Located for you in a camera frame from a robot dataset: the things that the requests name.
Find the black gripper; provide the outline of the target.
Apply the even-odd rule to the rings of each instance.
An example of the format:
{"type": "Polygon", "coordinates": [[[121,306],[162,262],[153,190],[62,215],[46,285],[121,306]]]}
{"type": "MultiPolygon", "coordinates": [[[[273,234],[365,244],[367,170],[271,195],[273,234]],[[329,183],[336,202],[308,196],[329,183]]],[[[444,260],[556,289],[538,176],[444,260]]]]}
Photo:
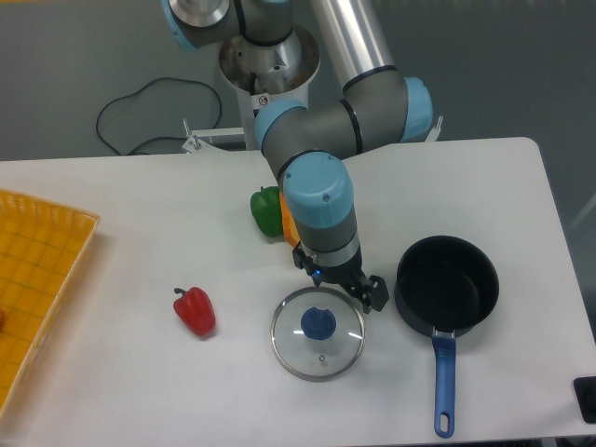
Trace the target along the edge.
{"type": "Polygon", "coordinates": [[[316,287],[322,282],[337,284],[349,295],[358,295],[365,313],[381,312],[389,299],[386,281],[379,276],[366,277],[362,271],[361,250],[345,263],[335,266],[316,264],[307,256],[301,245],[292,250],[292,259],[299,269],[312,278],[316,287]]]}

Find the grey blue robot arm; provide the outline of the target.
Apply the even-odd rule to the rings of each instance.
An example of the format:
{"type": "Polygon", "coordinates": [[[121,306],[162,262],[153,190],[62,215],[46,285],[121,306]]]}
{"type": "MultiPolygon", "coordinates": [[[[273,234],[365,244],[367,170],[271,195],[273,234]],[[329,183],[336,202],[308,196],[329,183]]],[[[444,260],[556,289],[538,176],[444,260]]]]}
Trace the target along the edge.
{"type": "Polygon", "coordinates": [[[365,311],[381,310],[385,281],[367,276],[345,160],[429,131],[425,84],[401,75],[369,1],[316,1],[322,42],[343,91],[322,110],[307,86],[319,42],[293,19],[289,1],[166,1],[182,47],[219,44],[220,69],[239,96],[246,144],[271,169],[298,231],[295,265],[315,283],[336,284],[365,311]]]}

